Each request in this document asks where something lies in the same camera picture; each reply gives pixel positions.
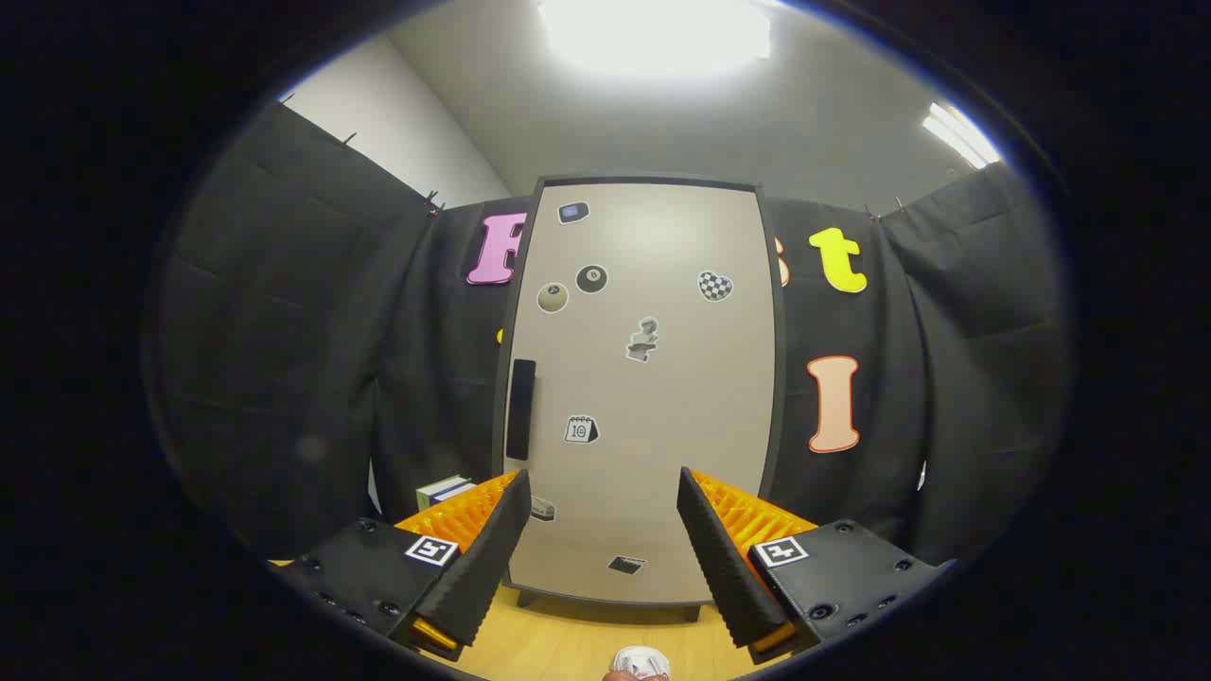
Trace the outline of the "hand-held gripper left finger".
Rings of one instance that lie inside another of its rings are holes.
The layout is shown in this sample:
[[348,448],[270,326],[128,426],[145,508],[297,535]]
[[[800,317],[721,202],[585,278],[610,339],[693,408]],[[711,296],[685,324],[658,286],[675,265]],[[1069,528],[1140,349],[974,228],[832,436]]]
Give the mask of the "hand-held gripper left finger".
[[397,523],[356,517],[272,570],[333,616],[455,662],[480,634],[530,500],[528,473],[510,471]]

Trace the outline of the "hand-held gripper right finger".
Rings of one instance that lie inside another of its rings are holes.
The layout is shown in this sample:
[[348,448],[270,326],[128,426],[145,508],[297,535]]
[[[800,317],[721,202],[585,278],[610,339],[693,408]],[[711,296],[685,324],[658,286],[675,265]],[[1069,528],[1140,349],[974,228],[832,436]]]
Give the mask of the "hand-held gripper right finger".
[[731,643],[754,664],[822,656],[947,585],[937,565],[843,517],[813,523],[683,468],[677,511]]

